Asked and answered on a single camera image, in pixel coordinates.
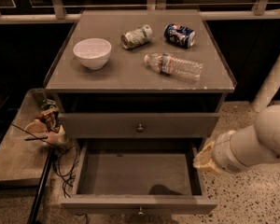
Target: open drawer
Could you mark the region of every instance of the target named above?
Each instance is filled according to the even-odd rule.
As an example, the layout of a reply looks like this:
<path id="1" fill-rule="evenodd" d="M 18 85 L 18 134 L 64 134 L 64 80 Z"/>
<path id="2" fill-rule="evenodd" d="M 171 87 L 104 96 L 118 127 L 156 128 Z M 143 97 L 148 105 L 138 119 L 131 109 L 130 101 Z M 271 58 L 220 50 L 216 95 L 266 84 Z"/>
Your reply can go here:
<path id="1" fill-rule="evenodd" d="M 189 139 L 88 139 L 62 205 L 73 213 L 208 214 L 217 203 L 205 197 L 194 153 Z"/>

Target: white bowl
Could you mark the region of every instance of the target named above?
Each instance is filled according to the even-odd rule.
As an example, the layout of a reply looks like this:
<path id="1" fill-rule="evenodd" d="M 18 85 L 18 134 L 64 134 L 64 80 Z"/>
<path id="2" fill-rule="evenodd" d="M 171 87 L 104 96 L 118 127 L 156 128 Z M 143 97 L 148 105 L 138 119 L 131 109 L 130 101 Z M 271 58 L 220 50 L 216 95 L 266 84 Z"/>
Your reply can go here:
<path id="1" fill-rule="evenodd" d="M 89 38 L 74 46 L 74 54 L 86 67 L 97 70 L 109 61 L 111 44 L 101 38 Z"/>

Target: drawer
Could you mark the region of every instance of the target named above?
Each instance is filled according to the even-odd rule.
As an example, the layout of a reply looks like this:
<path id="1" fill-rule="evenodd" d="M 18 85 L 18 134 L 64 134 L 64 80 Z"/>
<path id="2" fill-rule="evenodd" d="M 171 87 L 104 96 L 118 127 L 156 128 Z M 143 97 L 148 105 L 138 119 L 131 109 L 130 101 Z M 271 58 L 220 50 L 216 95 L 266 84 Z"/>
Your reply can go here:
<path id="1" fill-rule="evenodd" d="M 188 139 L 88 139 L 62 205 L 73 213 L 208 214 L 217 203 L 205 196 L 194 153 Z"/>
<path id="2" fill-rule="evenodd" d="M 69 137 L 207 137 L 218 113 L 61 113 Z"/>

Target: soda can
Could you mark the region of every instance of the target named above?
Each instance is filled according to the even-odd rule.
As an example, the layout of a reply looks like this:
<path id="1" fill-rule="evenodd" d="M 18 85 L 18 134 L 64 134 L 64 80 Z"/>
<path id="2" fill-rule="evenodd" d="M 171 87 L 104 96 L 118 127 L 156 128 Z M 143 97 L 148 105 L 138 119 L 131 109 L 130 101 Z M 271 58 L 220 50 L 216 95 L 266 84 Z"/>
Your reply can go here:
<path id="1" fill-rule="evenodd" d="M 169 24 L 165 28 L 164 36 L 167 41 L 186 49 L 195 43 L 195 31 L 185 26 Z"/>
<path id="2" fill-rule="evenodd" d="M 152 38 L 152 30 L 150 26 L 143 25 L 135 30 L 126 32 L 121 36 L 121 42 L 124 48 L 134 49 L 140 47 Z"/>

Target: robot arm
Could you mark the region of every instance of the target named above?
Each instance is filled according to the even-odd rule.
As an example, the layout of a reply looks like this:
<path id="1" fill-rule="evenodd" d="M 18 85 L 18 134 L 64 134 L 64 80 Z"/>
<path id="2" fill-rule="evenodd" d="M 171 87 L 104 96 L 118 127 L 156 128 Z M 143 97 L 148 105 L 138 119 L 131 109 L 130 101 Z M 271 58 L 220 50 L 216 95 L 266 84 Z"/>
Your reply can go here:
<path id="1" fill-rule="evenodd" d="M 232 174 L 261 163 L 280 162 L 280 105 L 265 108 L 255 124 L 220 135 L 195 157 L 194 166 Z"/>

